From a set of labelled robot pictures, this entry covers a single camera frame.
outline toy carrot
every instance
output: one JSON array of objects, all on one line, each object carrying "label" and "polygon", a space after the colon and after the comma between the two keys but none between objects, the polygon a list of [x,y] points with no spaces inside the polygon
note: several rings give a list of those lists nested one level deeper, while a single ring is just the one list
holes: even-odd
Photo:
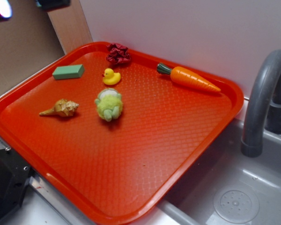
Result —
[{"label": "toy carrot", "polygon": [[157,72],[160,74],[170,75],[173,82],[181,84],[183,86],[194,88],[197,90],[204,90],[209,92],[220,92],[221,89],[204,79],[200,75],[183,67],[175,67],[173,69],[159,63],[157,65]]}]

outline gray sink basin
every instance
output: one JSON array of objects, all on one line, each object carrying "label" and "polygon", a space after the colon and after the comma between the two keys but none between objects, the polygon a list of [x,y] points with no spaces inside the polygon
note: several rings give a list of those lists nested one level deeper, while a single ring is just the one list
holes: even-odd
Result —
[{"label": "gray sink basin", "polygon": [[234,120],[165,196],[201,225],[281,225],[281,136],[265,132],[261,156],[240,151]]}]

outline green stuffed animal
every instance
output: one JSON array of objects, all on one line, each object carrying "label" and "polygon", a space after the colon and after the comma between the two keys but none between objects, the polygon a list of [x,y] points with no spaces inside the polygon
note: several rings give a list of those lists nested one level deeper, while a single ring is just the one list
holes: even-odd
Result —
[{"label": "green stuffed animal", "polygon": [[122,95],[113,88],[101,91],[95,100],[99,116],[110,122],[119,118],[123,111]]}]

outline gray faucet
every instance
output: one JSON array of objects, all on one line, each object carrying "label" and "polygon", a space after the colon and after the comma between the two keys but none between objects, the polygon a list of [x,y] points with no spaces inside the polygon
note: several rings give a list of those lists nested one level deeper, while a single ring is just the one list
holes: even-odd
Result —
[{"label": "gray faucet", "polygon": [[244,120],[244,155],[257,157],[262,153],[264,128],[281,134],[281,50],[268,55],[255,80]]}]

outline drain cover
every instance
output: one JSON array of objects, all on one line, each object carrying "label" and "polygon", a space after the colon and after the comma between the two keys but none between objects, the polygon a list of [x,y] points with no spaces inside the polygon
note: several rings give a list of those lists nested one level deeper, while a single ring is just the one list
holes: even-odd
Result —
[{"label": "drain cover", "polygon": [[256,217],[259,202],[252,190],[241,186],[226,186],[214,196],[214,209],[224,220],[243,224]]}]

